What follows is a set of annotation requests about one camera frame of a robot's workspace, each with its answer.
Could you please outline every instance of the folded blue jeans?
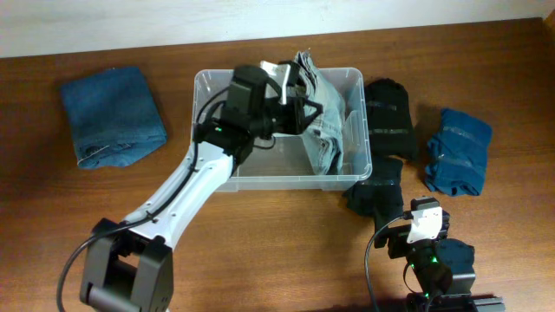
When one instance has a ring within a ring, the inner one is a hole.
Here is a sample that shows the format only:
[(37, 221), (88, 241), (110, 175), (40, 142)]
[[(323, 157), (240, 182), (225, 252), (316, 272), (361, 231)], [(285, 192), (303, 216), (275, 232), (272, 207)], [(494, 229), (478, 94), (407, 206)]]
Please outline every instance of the folded blue jeans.
[[(298, 52), (295, 62), (301, 66), (299, 76), (306, 85), (308, 100), (323, 106), (320, 114), (301, 134), (314, 174), (338, 174), (343, 166), (343, 124), (345, 99), (314, 65), (308, 51)], [(312, 114), (315, 108), (306, 107)]]
[(167, 134), (138, 68), (115, 68), (62, 86), (77, 165), (129, 166), (164, 145)]
[(426, 186), (449, 196), (481, 194), (486, 180), (487, 147), (492, 128), (453, 109), (441, 110), (441, 129), (428, 142), (432, 162), (426, 166)]

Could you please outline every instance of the clothing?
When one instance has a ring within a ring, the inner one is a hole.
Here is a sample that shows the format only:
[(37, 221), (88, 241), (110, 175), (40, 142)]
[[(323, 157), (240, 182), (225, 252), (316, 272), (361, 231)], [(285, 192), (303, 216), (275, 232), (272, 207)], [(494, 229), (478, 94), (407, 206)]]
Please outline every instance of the clothing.
[(407, 90), (391, 79), (381, 79), (366, 86), (364, 96), (372, 153), (416, 160), (418, 142), (410, 119)]
[(343, 196), (348, 199), (347, 207), (352, 211), (361, 216), (374, 216), (379, 230), (402, 214), (402, 161), (373, 155), (372, 167), (370, 178), (356, 183)]
[(483, 121), (442, 109), (440, 131), (428, 142), (432, 162), (426, 166), (425, 182), (430, 191), (449, 196), (480, 195), (492, 135), (492, 128)]
[[(301, 134), (312, 170), (317, 175), (339, 174), (343, 166), (343, 123), (345, 99), (314, 65), (308, 51), (298, 52), (299, 78), (306, 86), (308, 100), (323, 106), (320, 114)], [(315, 108), (305, 107), (306, 115)]]
[(77, 165), (129, 166), (167, 141), (138, 68), (110, 69), (62, 86)]

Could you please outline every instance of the wooden table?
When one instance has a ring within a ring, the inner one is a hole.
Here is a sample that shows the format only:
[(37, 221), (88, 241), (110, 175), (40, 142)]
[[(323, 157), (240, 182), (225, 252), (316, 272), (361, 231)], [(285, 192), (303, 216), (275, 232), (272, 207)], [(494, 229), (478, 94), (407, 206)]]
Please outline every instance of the wooden table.
[[(69, 253), (102, 218), (142, 204), (184, 157), (193, 77), (291, 59), (311, 49), (319, 67), (356, 67), (366, 81), (390, 77), (410, 94), (422, 143), (440, 107), (493, 127), (484, 192), (449, 198), (449, 234), (476, 248), (473, 292), (511, 311), (553, 309), (555, 293), (555, 65), (541, 20), (363, 31), (324, 36), (124, 49), (0, 60), (0, 306), (52, 311)], [(169, 141), (125, 168), (77, 169), (59, 87), (105, 68), (137, 65), (159, 103)], [(429, 195), (423, 164), (406, 165), (403, 197)], [(362, 257), (371, 219), (340, 192), (217, 193), (191, 222), (174, 255), (172, 311), (326, 310), (365, 306)], [(69, 273), (69, 311), (83, 259)], [(403, 259), (371, 254), (379, 298), (402, 299)], [(417, 287), (410, 276), (408, 282)]]

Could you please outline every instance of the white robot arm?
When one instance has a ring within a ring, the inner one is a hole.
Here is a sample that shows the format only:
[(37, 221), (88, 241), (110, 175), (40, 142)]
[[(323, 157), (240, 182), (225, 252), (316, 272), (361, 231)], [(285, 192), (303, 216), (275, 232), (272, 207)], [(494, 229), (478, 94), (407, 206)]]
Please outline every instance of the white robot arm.
[[(189, 151), (169, 179), (123, 222), (102, 219), (69, 258), (58, 283), (58, 309), (64, 310), (69, 267), (87, 249), (83, 303), (98, 311), (166, 310), (173, 294), (173, 249), (200, 207), (251, 154), (256, 138), (300, 134), (322, 113), (320, 104), (286, 96), (285, 89), (297, 85), (299, 69), (294, 62), (235, 68), (230, 86), (200, 109)], [(205, 108), (225, 91), (227, 99), (208, 108), (200, 122)], [(313, 113), (305, 115), (305, 106)], [(220, 117), (213, 118), (219, 107)], [(130, 254), (139, 256), (136, 268), (121, 261)]]
[[(160, 189), (145, 204), (127, 215), (124, 220), (135, 222), (143, 219), (147, 215), (147, 211), (155, 211), (160, 208), (175, 193), (180, 182), (187, 175), (193, 157), (193, 148), (190, 148), (180, 166)], [(231, 177), (232, 169), (233, 157), (226, 155), (223, 148), (207, 142), (200, 143), (196, 170), (189, 182), (171, 204), (154, 218), (153, 222), (139, 225), (130, 231), (147, 239), (163, 237), (165, 245), (175, 249), (185, 228), (210, 195)]]

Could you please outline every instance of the plastic storage container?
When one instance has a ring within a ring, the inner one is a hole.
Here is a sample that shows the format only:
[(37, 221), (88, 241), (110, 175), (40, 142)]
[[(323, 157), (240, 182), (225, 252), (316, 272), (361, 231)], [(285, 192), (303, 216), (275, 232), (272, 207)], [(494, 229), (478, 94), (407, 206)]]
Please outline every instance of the plastic storage container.
[[(276, 134), (276, 145), (271, 150), (253, 149), (252, 154), (218, 192), (295, 189), (344, 191), (356, 181), (370, 176), (372, 162), (362, 74), (356, 68), (320, 70), (346, 103), (341, 174), (315, 175), (302, 139), (299, 136)], [(229, 85), (232, 75), (230, 69), (205, 69), (197, 73), (194, 79), (193, 126), (198, 110), (213, 94)], [(215, 102), (225, 98), (226, 94), (222, 94)], [(255, 144), (269, 143), (257, 140)]]

